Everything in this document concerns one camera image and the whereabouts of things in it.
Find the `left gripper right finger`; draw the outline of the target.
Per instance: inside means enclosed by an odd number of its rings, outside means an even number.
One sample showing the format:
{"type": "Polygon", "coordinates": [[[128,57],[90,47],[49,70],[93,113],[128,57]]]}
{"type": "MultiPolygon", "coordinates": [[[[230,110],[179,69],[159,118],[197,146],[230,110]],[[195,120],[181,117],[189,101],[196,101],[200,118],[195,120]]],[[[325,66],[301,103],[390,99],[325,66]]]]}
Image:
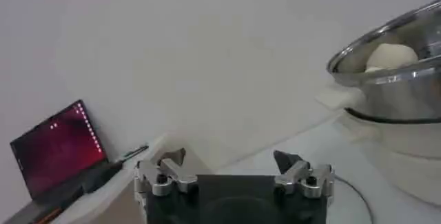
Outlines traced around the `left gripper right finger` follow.
{"type": "Polygon", "coordinates": [[[330,164],[313,167],[297,154],[274,150],[280,174],[274,177],[275,188],[284,195],[299,192],[305,198],[332,198],[335,171],[330,164]]]}

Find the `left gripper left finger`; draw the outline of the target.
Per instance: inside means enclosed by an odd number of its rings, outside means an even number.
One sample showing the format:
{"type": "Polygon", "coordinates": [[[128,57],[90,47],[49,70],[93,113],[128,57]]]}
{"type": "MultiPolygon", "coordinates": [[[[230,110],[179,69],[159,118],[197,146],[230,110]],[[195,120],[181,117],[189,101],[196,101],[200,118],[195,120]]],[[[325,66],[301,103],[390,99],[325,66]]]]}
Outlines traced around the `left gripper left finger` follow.
{"type": "Polygon", "coordinates": [[[151,192],[154,196],[167,196],[174,188],[190,194],[198,188],[198,177],[183,167],[184,148],[164,153],[156,162],[139,161],[134,175],[134,191],[138,195],[151,192]]]}

